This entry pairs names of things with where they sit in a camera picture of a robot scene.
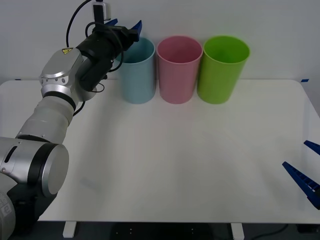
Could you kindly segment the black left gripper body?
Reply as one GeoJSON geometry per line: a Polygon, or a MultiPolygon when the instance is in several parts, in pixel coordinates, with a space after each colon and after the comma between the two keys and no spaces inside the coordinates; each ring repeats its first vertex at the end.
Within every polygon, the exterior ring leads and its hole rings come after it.
{"type": "Polygon", "coordinates": [[[118,52],[127,51],[134,43],[139,42],[139,32],[124,26],[98,26],[93,28],[92,34],[97,35],[103,42],[112,44],[118,52]]]}

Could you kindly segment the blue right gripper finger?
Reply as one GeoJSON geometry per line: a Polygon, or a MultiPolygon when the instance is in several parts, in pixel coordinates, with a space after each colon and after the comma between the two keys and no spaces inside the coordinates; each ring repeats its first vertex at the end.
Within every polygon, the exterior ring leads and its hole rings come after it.
{"type": "Polygon", "coordinates": [[[295,181],[295,183],[300,187],[300,189],[304,192],[307,199],[311,202],[311,204],[317,209],[320,209],[320,185],[313,181],[308,176],[304,175],[302,172],[297,170],[288,162],[283,162],[282,166],[291,176],[291,178],[295,181]]]}
{"type": "Polygon", "coordinates": [[[320,154],[320,145],[314,142],[311,142],[309,140],[306,140],[303,143],[305,146],[307,146],[308,148],[310,148],[311,150],[313,150],[315,153],[320,154]]]}

